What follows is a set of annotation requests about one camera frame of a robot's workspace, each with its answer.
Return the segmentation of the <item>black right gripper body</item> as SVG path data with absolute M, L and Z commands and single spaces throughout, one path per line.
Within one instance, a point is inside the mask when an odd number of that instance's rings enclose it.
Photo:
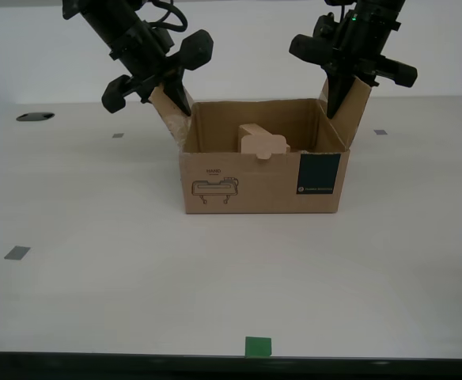
M 336 48 L 330 40 L 297 35 L 291 41 L 289 52 L 300 60 L 320 66 L 326 71 L 352 71 L 367 82 L 377 76 L 390 79 L 398 86 L 412 87 L 418 78 L 415 67 L 383 55 L 356 57 Z

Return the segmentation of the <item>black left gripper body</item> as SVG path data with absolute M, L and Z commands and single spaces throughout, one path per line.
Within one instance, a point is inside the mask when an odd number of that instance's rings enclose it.
M 180 50 L 167 56 L 152 35 L 140 40 L 128 38 L 125 48 L 113 50 L 111 57 L 119 60 L 130 72 L 111 81 L 101 97 L 103 106 L 115 113 L 126 106 L 126 97 L 138 94 L 141 86 L 151 86 L 153 91 L 161 86 L 163 77 L 173 70 L 196 70 L 212 57 L 214 42 L 210 34 L 200 29 L 183 39 Z

